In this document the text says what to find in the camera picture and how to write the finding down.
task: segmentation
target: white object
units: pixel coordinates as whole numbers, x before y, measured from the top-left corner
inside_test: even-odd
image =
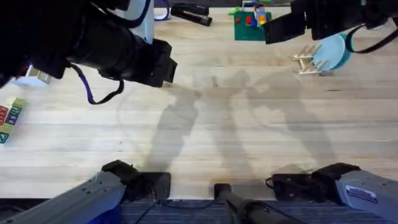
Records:
[[[13,78],[11,82],[16,85],[45,86],[50,83],[50,75],[47,75],[31,65],[24,77],[19,77],[18,79]]]
[[[298,61],[300,64],[300,70],[296,71],[299,75],[320,75],[322,74],[323,67],[328,63],[325,61],[314,61],[314,55],[322,48],[322,45],[315,47],[315,45],[311,46],[309,50],[308,45],[304,47],[304,49],[298,54],[292,57],[293,61]]]
[[[137,19],[144,9],[146,0],[135,0],[130,3],[129,9],[123,12],[125,19],[133,20]],[[155,12],[154,2],[150,1],[147,15],[139,27],[130,29],[131,32],[143,38],[148,44],[152,44],[154,41],[154,29],[155,29]]]

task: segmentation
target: label sticker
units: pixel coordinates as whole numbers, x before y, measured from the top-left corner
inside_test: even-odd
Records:
[[[364,190],[359,187],[349,186],[349,185],[346,185],[346,190],[347,190],[347,194],[352,197],[367,200],[368,202],[372,202],[372,203],[377,203],[377,197],[374,192]]]

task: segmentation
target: wooden surface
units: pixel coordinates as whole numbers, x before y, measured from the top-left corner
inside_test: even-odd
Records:
[[[155,36],[178,62],[169,88],[127,83],[122,95],[91,106],[68,70],[47,88],[0,90],[2,101],[28,102],[0,146],[0,198],[56,196],[115,159],[171,172],[172,198],[212,198],[217,182],[243,197],[272,198],[263,181],[271,174],[335,162],[398,179],[397,42],[354,55],[333,76],[297,76],[288,56],[312,43],[308,34],[275,45],[236,42],[228,11],[212,9],[211,27],[156,23]],[[361,31],[355,46],[393,28]],[[84,72],[97,100],[118,85]]]

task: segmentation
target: colorful block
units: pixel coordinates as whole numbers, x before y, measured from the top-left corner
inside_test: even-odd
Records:
[[[15,123],[17,122],[18,117],[13,115],[13,114],[8,114],[7,118],[6,118],[6,123],[15,125]]]
[[[21,98],[16,98],[12,105],[18,108],[23,108],[25,106],[25,100]]]
[[[11,134],[13,129],[14,125],[4,123],[2,126],[0,126],[0,133]]]
[[[263,24],[266,23],[266,17],[265,17],[265,15],[260,15],[260,16],[259,16],[259,23],[260,23],[260,25],[263,25]]]
[[[14,129],[25,101],[20,98],[8,99],[6,106],[0,106],[0,143],[5,143]]]
[[[7,141],[9,134],[0,133],[0,143],[5,143]]]
[[[18,108],[18,107],[16,107],[16,106],[13,106],[11,109],[10,109],[10,114],[12,114],[12,115],[14,115],[14,116],[19,116],[19,113],[21,112],[21,109],[20,108]]]

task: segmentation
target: toy block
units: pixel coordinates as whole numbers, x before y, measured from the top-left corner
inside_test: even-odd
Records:
[[[5,143],[7,141],[9,134],[0,133],[0,143]]]
[[[22,109],[25,106],[25,100],[23,100],[21,98],[16,98],[14,100],[14,102],[12,103],[12,105]]]

